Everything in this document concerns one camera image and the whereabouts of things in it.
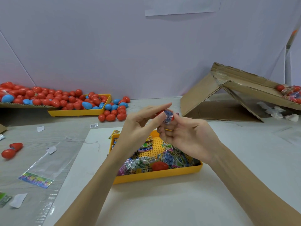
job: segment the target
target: white label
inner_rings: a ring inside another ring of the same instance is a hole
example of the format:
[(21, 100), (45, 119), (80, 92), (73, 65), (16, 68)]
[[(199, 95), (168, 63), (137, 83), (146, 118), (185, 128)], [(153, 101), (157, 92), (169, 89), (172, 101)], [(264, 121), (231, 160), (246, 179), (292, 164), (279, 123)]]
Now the white label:
[(57, 149), (56, 149), (56, 147), (50, 147), (50, 148), (47, 148), (47, 152), (49, 153), (49, 154), (52, 154), (53, 152), (55, 152)]
[(27, 194), (17, 194), (9, 205), (14, 208), (20, 208)]
[(41, 131), (43, 131), (44, 130), (44, 126), (42, 126), (42, 127), (37, 127), (37, 131), (38, 132), (41, 132)]
[(90, 125), (90, 128), (95, 128), (95, 127), (97, 127), (97, 126), (98, 126), (98, 123), (91, 124), (91, 125)]

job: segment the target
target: plastic egg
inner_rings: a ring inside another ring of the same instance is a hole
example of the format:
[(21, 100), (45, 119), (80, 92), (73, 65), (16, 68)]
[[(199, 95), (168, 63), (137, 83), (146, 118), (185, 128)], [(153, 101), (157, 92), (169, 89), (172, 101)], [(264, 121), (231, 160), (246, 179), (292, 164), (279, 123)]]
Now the plastic egg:
[(115, 105), (118, 105), (118, 103), (120, 102), (120, 100), (121, 100), (121, 99), (115, 99), (115, 100), (113, 101), (113, 103), (114, 103)]
[(112, 105), (112, 110), (117, 110), (117, 108), (118, 108), (118, 105)]
[(30, 100), (29, 99), (24, 99), (23, 103), (26, 104), (26, 105), (30, 105)]
[(104, 107), (106, 110), (111, 110), (112, 109), (112, 106), (110, 104), (106, 104), (105, 107)]
[(13, 97), (13, 95), (7, 94), (2, 97), (1, 102), (13, 102), (14, 99), (15, 98)]
[(126, 108), (129, 106), (128, 103), (126, 103), (126, 102), (121, 102), (119, 105), (120, 106), (124, 105)]
[(91, 103), (89, 103), (89, 102), (82, 102), (82, 106), (83, 106), (85, 109), (92, 109), (92, 105), (91, 105)]

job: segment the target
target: table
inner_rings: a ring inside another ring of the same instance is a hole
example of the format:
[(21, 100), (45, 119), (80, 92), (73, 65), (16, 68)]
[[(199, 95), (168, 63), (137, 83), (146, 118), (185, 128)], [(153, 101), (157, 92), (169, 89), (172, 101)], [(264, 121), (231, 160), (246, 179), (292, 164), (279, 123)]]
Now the table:
[[(179, 98), (132, 100), (127, 111), (138, 111), (140, 108), (146, 105), (159, 105), (170, 101), (173, 102), (171, 109), (173, 109), (175, 112), (180, 112)], [(15, 118), (16, 113), (19, 113), (18, 117), (16, 120), (13, 120), (12, 118)], [(264, 124), (230, 121), (222, 123), (232, 123), (234, 126), (242, 128), (243, 130), (250, 130), (250, 133), (255, 134), (258, 132), (260, 133), (258, 137), (260, 138), (260, 142), (265, 144), (269, 142), (269, 139), (267, 138), (274, 137), (271, 133), (272, 131), (276, 131), (285, 126), (295, 126), (296, 128), (300, 127), (300, 123), (295, 124), (284, 119), (278, 121), (274, 118), (266, 118), (264, 120)], [(0, 190), (12, 195), (28, 193), (28, 196), (25, 198), (20, 209), (11, 209), (8, 205), (6, 205), (3, 209), (0, 209), (0, 219), (2, 219), (2, 225), (41, 225), (44, 222), (48, 211), (51, 209), (53, 200), (56, 198), (59, 190), (62, 187), (62, 184), (64, 183), (71, 164), (66, 167), (66, 169), (47, 189), (22, 182), (18, 180), (17, 177), (27, 170), (41, 156), (43, 156), (47, 147), (53, 146), (58, 142), (70, 142), (69, 150), (74, 151), (76, 154), (80, 150), (83, 141), (88, 135), (90, 130), (89, 125), (95, 122), (97, 122), (96, 117), (51, 118), (45, 111), (37, 110), (31, 110), (30, 112), (13, 110), (9, 116), (5, 117), (5, 119), (3, 119), (3, 117), (2, 119), (0, 118), (0, 123), (9, 127), (9, 130), (4, 133), (6, 139), (0, 141), (1, 148), (5, 149), (10, 143), (13, 142), (23, 142), (25, 144), (24, 149), (18, 152), (13, 160), (1, 161)], [(44, 125), (45, 130), (37, 133), (36, 126), (40, 125)], [(120, 127), (122, 125), (123, 122), (119, 121), (113, 123), (105, 122), (100, 124), (98, 128)], [(233, 132), (239, 135), (242, 133), (242, 129), (235, 132), (235, 129), (233, 128)], [(65, 136), (71, 137), (76, 141), (63, 139)], [(301, 184), (301, 182), (300, 176), (297, 174), (297, 172), (300, 171), (300, 167), (298, 165), (300, 160), (299, 147), (293, 145), (286, 145), (286, 147), (284, 147), (286, 143), (284, 140), (279, 138), (273, 144), (272, 148), (265, 149), (264, 152), (259, 152), (256, 151), (256, 147), (259, 148), (260, 144), (254, 143), (254, 140), (252, 139), (247, 142), (244, 141), (243, 143), (241, 141), (236, 142), (230, 139), (227, 140), (226, 137), (220, 138), (226, 145), (232, 147), (232, 151), (234, 151), (233, 149), (236, 149), (234, 153), (251, 169), (251, 171), (255, 173), (255, 175), (259, 177), (259, 179), (261, 179), (270, 189), (272, 189), (273, 192), (292, 205), (292, 207), (294, 207), (296, 210), (301, 212), (301, 193), (299, 189), (299, 184)], [(248, 148), (243, 148), (245, 145), (253, 146), (254, 149), (250, 150)], [(141, 189), (148, 188), (151, 184), (153, 184), (151, 181), (141, 182)], [(149, 190), (147, 195), (152, 197), (155, 194), (164, 195), (160, 190), (164, 187), (169, 187), (170, 184), (174, 184), (174, 180), (172, 178), (158, 179), (157, 185), (154, 186), (153, 189)], [(183, 193), (183, 189), (187, 188), (185, 185), (191, 185), (190, 190), (194, 192), (197, 189), (205, 190), (207, 192), (205, 194), (198, 195), (196, 200), (200, 201), (200, 203), (207, 204), (206, 206), (202, 205), (200, 209), (203, 213), (208, 215), (208, 219), (210, 219), (210, 217), (212, 219), (216, 218), (216, 213), (220, 211), (220, 209), (216, 208), (216, 206), (227, 203), (235, 208), (235, 212), (228, 212), (228, 215), (234, 214), (238, 217), (238, 219), (243, 220), (245, 225), (251, 224), (250, 220), (246, 218), (245, 213), (240, 208), (238, 203), (233, 197), (229, 196), (229, 192), (225, 190), (225, 187), (223, 187), (221, 181), (207, 165), (204, 165), (200, 173), (186, 175), (183, 177), (182, 183), (179, 184), (179, 187), (172, 190), (172, 196), (181, 196), (179, 194)], [(124, 195), (136, 195), (137, 197), (125, 199), (123, 197)], [(215, 196), (216, 198), (214, 199), (214, 202), (210, 203), (209, 200), (212, 201), (212, 198)], [(100, 220), (107, 225), (112, 223), (112, 218), (110, 218), (108, 213), (112, 212), (113, 210), (119, 211), (120, 213), (120, 210), (125, 208), (124, 205), (126, 203), (129, 205), (134, 204), (135, 198), (141, 198), (144, 201), (141, 207), (147, 207), (147, 203), (149, 201), (142, 191), (136, 190), (135, 193), (133, 193), (131, 186), (128, 184), (114, 186), (109, 194), (109, 198), (109, 205), (105, 204), (104, 209), (100, 214)], [(184, 199), (179, 199), (178, 206), (180, 206), (181, 201), (184, 201)], [(166, 209), (168, 207), (168, 204), (162, 206), (162, 208), (150, 213), (146, 219), (148, 222), (152, 222), (155, 219), (154, 215), (161, 213), (160, 209)], [(193, 220), (189, 221), (188, 223), (187, 220), (184, 220), (187, 218), (193, 219), (195, 217), (194, 213), (192, 213), (189, 209), (178, 210), (184, 216), (183, 218), (170, 220), (168, 217), (166, 217), (163, 218), (163, 221), (160, 223), (162, 223), (162, 225), (176, 225), (177, 222), (181, 223), (182, 225), (184, 223), (186, 225), (197, 225), (199, 223)], [(130, 212), (130, 208), (128, 208), (128, 211), (124, 212), (123, 215), (120, 215), (119, 217), (126, 217), (126, 213), (132, 213)], [(56, 213), (54, 209), (53, 212), (49, 213), (49, 216), (53, 216), (55, 214)], [(227, 217), (224, 217), (221, 218), (221, 220), (227, 221), (228, 219)], [(218, 225), (218, 221), (208, 220), (207, 223)]]

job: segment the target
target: yellow plastic basket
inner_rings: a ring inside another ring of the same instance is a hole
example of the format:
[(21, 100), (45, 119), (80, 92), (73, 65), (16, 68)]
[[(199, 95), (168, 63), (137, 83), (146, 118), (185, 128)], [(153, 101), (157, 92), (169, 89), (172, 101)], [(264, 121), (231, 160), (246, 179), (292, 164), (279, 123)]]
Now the yellow plastic basket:
[[(108, 104), (111, 102), (112, 98), (110, 94), (99, 94), (99, 96), (108, 97), (107, 102), (104, 104)], [(95, 116), (104, 113), (104, 106), (102, 109), (80, 109), (80, 110), (48, 110), (48, 113), (52, 117), (62, 117), (62, 116)]]
[[(111, 139), (111, 145), (110, 150), (112, 149), (112, 146), (114, 145), (114, 138), (118, 138), (120, 134), (114, 134)], [(159, 137), (159, 133), (157, 131), (152, 131), (151, 133), (153, 137), (153, 150), (148, 152), (142, 152), (140, 153), (140, 156), (155, 156), (159, 153), (162, 153), (165, 151), (165, 149), (162, 147), (162, 140)], [(116, 176), (114, 180), (114, 184), (119, 183), (126, 183), (126, 182), (135, 182), (135, 181), (142, 181), (147, 179), (154, 179), (154, 178), (163, 178), (163, 177), (170, 177), (170, 176), (176, 176), (176, 175), (186, 175), (186, 174), (192, 174), (199, 172), (203, 166), (203, 163), (201, 162), (201, 165), (199, 166), (192, 166), (192, 167), (182, 167), (182, 168), (175, 168), (175, 169), (169, 169), (169, 170), (163, 170), (163, 171), (152, 171), (152, 172), (146, 172), (146, 173), (139, 173), (139, 174), (133, 174), (133, 175), (123, 175), (123, 176)]]

